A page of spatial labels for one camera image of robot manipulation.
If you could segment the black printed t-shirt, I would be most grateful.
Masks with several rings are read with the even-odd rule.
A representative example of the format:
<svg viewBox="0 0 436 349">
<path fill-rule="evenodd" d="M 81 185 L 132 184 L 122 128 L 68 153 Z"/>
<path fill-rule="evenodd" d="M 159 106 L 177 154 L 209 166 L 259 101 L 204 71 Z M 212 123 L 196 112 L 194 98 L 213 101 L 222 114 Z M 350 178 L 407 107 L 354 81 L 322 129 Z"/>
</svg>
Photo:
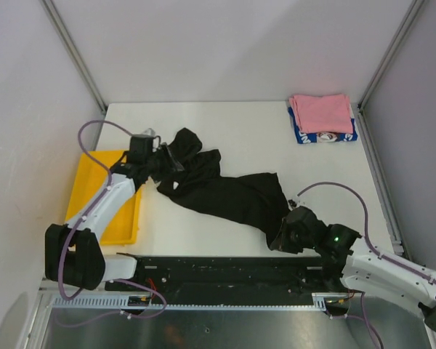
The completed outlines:
<svg viewBox="0 0 436 349">
<path fill-rule="evenodd" d="M 254 227 L 270 245 L 289 213 L 288 202 L 276 173 L 221 175 L 221 153 L 202 150 L 198 136 L 187 128 L 169 144 L 184 168 L 165 177 L 157 191 L 186 209 Z"/>
</svg>

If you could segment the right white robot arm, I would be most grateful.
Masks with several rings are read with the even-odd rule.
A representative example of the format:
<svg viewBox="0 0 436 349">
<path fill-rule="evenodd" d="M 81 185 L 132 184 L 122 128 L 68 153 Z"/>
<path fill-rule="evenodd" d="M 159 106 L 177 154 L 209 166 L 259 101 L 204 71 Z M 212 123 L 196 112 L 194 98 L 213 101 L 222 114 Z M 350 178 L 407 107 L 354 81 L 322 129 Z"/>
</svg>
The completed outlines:
<svg viewBox="0 0 436 349">
<path fill-rule="evenodd" d="M 436 270 L 369 246 L 366 238 L 345 225 L 327 225 L 305 206 L 282 221 L 271 249 L 298 254 L 317 252 L 324 270 L 322 286 L 342 287 L 381 298 L 414 314 L 436 332 Z"/>
</svg>

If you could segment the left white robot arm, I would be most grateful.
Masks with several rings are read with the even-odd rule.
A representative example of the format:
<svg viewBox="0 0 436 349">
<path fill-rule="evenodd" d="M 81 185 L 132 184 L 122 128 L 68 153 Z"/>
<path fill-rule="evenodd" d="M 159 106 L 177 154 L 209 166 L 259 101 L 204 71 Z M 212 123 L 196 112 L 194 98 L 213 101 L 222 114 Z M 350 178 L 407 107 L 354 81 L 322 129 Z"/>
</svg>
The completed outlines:
<svg viewBox="0 0 436 349">
<path fill-rule="evenodd" d="M 106 281 L 120 279 L 132 291 L 145 285 L 146 273 L 137 267 L 137 260 L 124 254 L 104 254 L 100 240 L 120 208 L 148 178 L 158 180 L 170 171 L 170 161 L 160 153 L 143 162 L 129 162 L 128 153 L 124 152 L 112 167 L 90 153 L 86 157 L 107 171 L 108 176 L 76 215 L 62 225 L 50 225 L 45 233 L 45 276 L 57 282 L 66 300 Z"/>
</svg>

